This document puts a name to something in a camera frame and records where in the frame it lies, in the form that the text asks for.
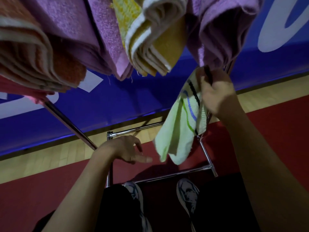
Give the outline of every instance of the person's left hand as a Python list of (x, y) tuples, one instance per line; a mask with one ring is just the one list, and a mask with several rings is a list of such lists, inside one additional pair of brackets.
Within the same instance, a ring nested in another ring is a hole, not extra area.
[(121, 136), (111, 139), (103, 143), (98, 149), (95, 150), (93, 155), (110, 155), (111, 161), (114, 159), (122, 159), (129, 163), (151, 163), (152, 158), (143, 156), (141, 141), (132, 135)]

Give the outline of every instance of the hand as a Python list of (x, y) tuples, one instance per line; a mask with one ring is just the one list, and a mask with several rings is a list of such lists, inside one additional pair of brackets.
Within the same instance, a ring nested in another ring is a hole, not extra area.
[(213, 84), (210, 85), (203, 68), (197, 69), (201, 77), (202, 100), (206, 108), (223, 123), (245, 115), (228, 74), (223, 70), (212, 71)]
[(143, 156), (142, 153), (135, 151), (134, 144), (139, 152), (142, 152), (141, 141), (132, 136), (121, 136), (115, 139), (111, 139), (103, 143), (93, 155), (110, 155), (111, 161), (114, 159), (122, 159), (129, 163), (151, 163), (152, 158)]

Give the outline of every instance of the red floor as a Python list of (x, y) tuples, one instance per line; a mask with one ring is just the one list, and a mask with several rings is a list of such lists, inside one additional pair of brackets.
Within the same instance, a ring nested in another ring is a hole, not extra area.
[[(292, 174), (309, 191), (307, 140), (309, 140), (309, 96), (257, 110), (248, 114), (273, 150)], [(233, 146), (221, 123), (209, 125), (204, 144), (219, 175), (239, 171)], [(144, 153), (154, 157), (152, 164), (114, 163), (114, 182), (144, 179), (203, 165), (205, 157), (197, 143), (190, 157), (180, 166), (170, 160), (160, 163), (151, 142), (143, 144)], [(54, 210), (72, 187), (87, 160), (0, 185), (1, 231), (31, 231), (35, 223)], [(210, 171), (190, 174), (200, 186), (211, 180)], [(186, 212), (176, 196), (179, 178), (141, 185), (145, 215), (153, 231), (190, 231)]]

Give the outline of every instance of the sneaker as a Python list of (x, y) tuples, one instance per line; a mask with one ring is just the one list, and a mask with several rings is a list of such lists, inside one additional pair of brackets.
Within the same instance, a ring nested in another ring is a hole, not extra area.
[(148, 219), (144, 215), (144, 205), (143, 205), (143, 194), (141, 192), (141, 188), (134, 182), (126, 182), (123, 184), (125, 188), (128, 189), (133, 199), (137, 199), (141, 205), (141, 226), (143, 232), (152, 232), (151, 225)]
[[(195, 211), (197, 196), (199, 194), (198, 188), (186, 178), (179, 180), (176, 186), (176, 193), (180, 204), (186, 210), (190, 218), (192, 218)], [(195, 231), (193, 224), (191, 223), (192, 231)]]

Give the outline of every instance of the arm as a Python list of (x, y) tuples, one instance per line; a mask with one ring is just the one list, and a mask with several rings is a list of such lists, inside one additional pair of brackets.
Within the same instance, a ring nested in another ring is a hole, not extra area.
[(98, 216), (106, 177), (111, 163), (120, 158), (126, 162), (149, 163), (152, 158), (136, 153), (142, 151), (138, 138), (122, 136), (103, 143), (92, 154), (87, 166), (65, 196), (43, 231), (93, 231)]
[(205, 106), (226, 126), (262, 231), (309, 231), (309, 193), (281, 162), (241, 108), (229, 76), (202, 76)]

